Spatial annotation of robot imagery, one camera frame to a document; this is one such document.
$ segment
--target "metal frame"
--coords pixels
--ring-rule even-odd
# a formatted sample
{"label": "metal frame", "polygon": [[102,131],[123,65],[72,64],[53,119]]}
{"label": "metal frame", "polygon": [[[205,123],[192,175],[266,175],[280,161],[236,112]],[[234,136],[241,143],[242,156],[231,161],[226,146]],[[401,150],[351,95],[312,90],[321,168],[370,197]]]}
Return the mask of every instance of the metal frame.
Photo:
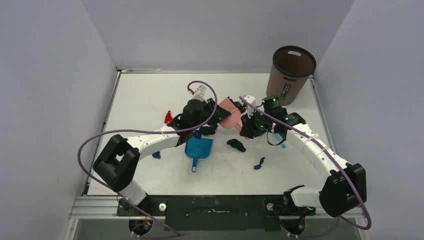
{"label": "metal frame", "polygon": [[[118,70],[116,81],[113,87],[112,96],[110,98],[110,103],[108,111],[105,116],[104,124],[102,131],[105,130],[106,124],[110,115],[112,104],[115,99],[115,94],[119,85],[121,74],[164,74],[164,73],[197,73],[197,74],[229,74],[229,73],[267,73],[267,70],[264,69],[243,69],[243,70],[162,70],[162,69],[121,69]],[[329,147],[336,152],[333,138],[328,126],[327,119],[322,111],[321,101],[315,86],[314,76],[309,77],[309,82],[312,85],[312,91],[315,97],[316,105],[318,112],[320,114],[321,120],[323,122],[323,127],[325,134],[328,139]],[[99,153],[100,141],[102,138],[99,138],[96,148],[96,155]],[[79,219],[144,219],[144,216],[117,216],[116,212],[118,209],[118,196],[87,196],[87,191],[90,186],[91,179],[89,178],[86,182],[83,196],[78,196],[75,198],[72,210],[69,215],[69,221],[65,229],[64,240],[73,240],[75,231],[77,230],[78,220]],[[349,212],[343,215],[346,218],[355,219],[355,221],[360,225],[366,225],[366,219],[360,207],[354,208]],[[165,216],[155,216],[157,219],[165,219]],[[280,219],[297,219],[298,216],[280,216]],[[323,209],[317,209],[316,215],[309,216],[308,218],[314,219],[330,219],[333,218],[329,216]],[[358,229],[359,235],[362,240],[371,240],[371,235],[368,230]]]}
{"label": "metal frame", "polygon": [[[118,196],[78,196],[72,206],[69,219],[144,219],[144,216],[117,216]],[[346,212],[348,219],[363,219],[363,212],[356,207]],[[280,219],[298,219],[299,216],[280,216]],[[317,209],[316,214],[308,216],[314,219],[332,219],[323,209]]]}

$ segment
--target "blue dustpan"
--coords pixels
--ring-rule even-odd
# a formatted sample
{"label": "blue dustpan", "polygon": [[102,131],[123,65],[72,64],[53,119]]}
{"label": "blue dustpan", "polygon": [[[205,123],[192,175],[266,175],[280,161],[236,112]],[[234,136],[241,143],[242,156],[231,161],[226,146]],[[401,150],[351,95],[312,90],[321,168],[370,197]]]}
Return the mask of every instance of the blue dustpan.
{"label": "blue dustpan", "polygon": [[205,159],[211,154],[213,139],[192,137],[185,143],[185,154],[193,158],[191,171],[196,172],[199,159]]}

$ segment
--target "screw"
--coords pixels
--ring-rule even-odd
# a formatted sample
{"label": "screw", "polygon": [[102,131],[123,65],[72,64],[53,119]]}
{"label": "screw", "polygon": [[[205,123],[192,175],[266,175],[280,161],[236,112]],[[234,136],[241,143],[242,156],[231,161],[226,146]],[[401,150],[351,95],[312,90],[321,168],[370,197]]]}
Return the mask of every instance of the screw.
{"label": "screw", "polygon": [[270,202],[266,205],[266,209],[268,209],[269,211],[272,211],[273,207],[274,207],[274,204],[272,202]]}
{"label": "screw", "polygon": [[167,209],[167,205],[165,203],[159,204],[159,211],[163,212]]}

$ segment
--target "trash can handle hole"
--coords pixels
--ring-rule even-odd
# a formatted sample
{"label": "trash can handle hole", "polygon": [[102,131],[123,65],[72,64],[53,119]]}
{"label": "trash can handle hole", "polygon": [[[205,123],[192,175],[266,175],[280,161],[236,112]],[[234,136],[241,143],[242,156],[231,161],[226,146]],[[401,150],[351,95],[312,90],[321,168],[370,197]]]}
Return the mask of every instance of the trash can handle hole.
{"label": "trash can handle hole", "polygon": [[290,81],[290,82],[296,82],[297,81],[297,79],[288,78],[286,76],[283,76],[282,78],[287,80],[287,81]]}
{"label": "trash can handle hole", "polygon": [[291,55],[296,55],[296,56],[299,56],[299,57],[302,55],[300,52],[297,52],[297,51],[288,51],[287,53],[291,54]]}

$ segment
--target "blue handle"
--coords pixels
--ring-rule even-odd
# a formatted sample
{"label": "blue handle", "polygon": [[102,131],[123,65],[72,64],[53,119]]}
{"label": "blue handle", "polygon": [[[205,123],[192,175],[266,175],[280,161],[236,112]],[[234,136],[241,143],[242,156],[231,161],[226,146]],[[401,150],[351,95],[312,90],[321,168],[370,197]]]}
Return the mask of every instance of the blue handle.
{"label": "blue handle", "polygon": [[[277,139],[277,141],[281,142],[283,140],[283,137],[279,134],[279,133],[274,133],[274,137],[275,139]],[[287,146],[286,144],[283,142],[280,144],[280,146],[285,149]]]}
{"label": "blue handle", "polygon": [[195,157],[193,158],[193,165],[191,166],[191,172],[195,173],[196,172],[196,168],[198,167],[198,158]]}

